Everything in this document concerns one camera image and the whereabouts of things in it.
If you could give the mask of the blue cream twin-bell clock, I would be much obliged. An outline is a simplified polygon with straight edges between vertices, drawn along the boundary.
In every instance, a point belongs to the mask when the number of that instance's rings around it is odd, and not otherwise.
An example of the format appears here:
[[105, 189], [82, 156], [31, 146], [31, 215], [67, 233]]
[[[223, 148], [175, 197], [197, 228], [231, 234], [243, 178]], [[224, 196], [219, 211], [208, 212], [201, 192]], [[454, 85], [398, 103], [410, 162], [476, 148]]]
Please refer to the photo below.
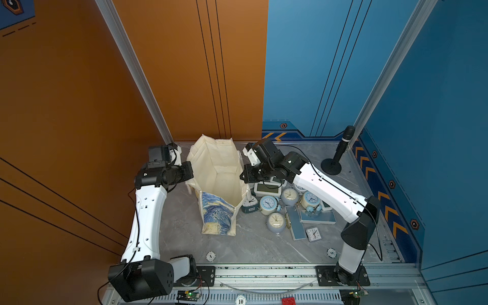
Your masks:
[[259, 201], [260, 211], [263, 215], [268, 216], [272, 213], [279, 212], [282, 206], [274, 196], [263, 196]]

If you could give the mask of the pale blue round clock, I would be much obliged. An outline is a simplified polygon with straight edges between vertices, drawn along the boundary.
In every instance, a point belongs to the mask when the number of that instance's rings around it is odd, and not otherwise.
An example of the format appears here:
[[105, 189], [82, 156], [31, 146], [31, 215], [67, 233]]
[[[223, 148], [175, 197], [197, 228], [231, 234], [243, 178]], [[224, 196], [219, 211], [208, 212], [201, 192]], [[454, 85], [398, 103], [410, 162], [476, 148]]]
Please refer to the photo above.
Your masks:
[[287, 228], [287, 221], [282, 214], [275, 212], [269, 214], [266, 225], [272, 233], [280, 234]]

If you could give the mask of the cream canvas bag starry print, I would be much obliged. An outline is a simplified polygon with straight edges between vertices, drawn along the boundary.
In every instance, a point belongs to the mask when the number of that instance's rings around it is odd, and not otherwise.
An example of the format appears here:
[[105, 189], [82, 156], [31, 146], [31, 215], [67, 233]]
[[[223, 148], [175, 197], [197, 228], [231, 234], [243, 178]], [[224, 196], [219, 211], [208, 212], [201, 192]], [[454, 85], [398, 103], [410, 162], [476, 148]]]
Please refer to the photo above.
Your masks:
[[187, 160], [193, 178], [186, 182], [196, 193], [206, 235], [236, 235], [237, 215], [250, 196], [248, 184], [240, 179], [243, 172], [241, 152], [229, 139], [202, 135], [190, 148]]

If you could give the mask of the grey blue rectangular mirror clock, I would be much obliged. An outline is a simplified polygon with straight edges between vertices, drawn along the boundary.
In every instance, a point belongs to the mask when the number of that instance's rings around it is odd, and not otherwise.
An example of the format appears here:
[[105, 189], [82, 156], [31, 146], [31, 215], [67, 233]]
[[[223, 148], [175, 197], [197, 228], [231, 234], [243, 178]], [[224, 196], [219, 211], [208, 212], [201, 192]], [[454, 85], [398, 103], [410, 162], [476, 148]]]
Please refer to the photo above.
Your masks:
[[295, 206], [286, 206], [285, 216], [287, 218], [293, 240], [306, 239], [306, 232], [301, 222], [298, 209]]

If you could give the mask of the small white square clock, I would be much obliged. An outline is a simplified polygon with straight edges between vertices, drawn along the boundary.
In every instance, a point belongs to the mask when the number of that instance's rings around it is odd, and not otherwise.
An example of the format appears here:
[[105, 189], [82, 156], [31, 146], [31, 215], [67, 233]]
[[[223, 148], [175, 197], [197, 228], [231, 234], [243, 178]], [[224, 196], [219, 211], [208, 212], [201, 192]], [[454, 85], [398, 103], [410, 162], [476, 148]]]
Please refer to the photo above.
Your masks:
[[320, 231], [317, 227], [309, 227], [306, 229], [306, 236], [309, 242], [315, 242], [322, 239]]

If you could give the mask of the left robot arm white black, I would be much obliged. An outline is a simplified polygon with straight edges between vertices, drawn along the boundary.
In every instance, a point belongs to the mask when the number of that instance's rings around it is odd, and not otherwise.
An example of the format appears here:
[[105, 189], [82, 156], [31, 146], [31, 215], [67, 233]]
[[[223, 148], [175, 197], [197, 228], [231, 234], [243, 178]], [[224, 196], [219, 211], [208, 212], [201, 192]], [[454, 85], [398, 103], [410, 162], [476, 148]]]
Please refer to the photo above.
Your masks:
[[182, 161], [181, 153], [175, 143], [150, 147], [149, 161], [134, 179], [135, 215], [130, 237], [121, 262], [108, 271], [108, 282], [124, 302], [166, 296], [176, 282], [192, 284], [198, 278], [191, 254], [167, 262], [160, 255], [165, 200], [176, 185], [193, 178], [191, 163]]

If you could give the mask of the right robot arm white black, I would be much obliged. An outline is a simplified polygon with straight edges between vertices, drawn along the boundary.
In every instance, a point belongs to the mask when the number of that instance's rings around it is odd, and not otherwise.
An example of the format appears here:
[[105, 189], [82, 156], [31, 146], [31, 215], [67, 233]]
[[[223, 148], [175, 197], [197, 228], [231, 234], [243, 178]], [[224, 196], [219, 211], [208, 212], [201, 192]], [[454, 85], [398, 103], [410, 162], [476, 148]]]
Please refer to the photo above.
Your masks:
[[377, 227], [380, 201], [366, 198], [326, 176], [302, 152], [284, 155], [271, 141], [248, 143], [243, 154], [250, 163], [244, 165], [240, 179], [245, 183], [264, 182], [276, 177], [311, 192], [328, 204], [346, 222], [341, 232], [343, 250], [334, 268], [341, 285], [356, 285], [364, 278], [362, 259]]

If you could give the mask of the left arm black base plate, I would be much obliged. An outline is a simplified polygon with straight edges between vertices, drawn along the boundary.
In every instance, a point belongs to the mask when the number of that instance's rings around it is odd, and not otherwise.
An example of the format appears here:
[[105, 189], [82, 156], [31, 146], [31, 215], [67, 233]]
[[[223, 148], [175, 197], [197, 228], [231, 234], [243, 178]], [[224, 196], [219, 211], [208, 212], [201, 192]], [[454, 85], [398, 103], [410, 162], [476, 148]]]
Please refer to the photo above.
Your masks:
[[175, 282], [174, 287], [198, 287], [203, 281], [204, 287], [213, 287], [216, 279], [216, 267], [197, 265], [196, 275], [188, 276]]

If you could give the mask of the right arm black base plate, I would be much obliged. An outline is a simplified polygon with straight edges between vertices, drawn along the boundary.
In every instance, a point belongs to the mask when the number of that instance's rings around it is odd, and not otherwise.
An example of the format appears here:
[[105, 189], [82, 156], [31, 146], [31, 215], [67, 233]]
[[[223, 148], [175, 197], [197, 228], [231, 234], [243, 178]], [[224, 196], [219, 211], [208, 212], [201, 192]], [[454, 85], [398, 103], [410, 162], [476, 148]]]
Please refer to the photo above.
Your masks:
[[371, 285], [366, 268], [361, 264], [355, 273], [349, 273], [339, 265], [316, 266], [316, 278], [320, 287], [361, 286]]

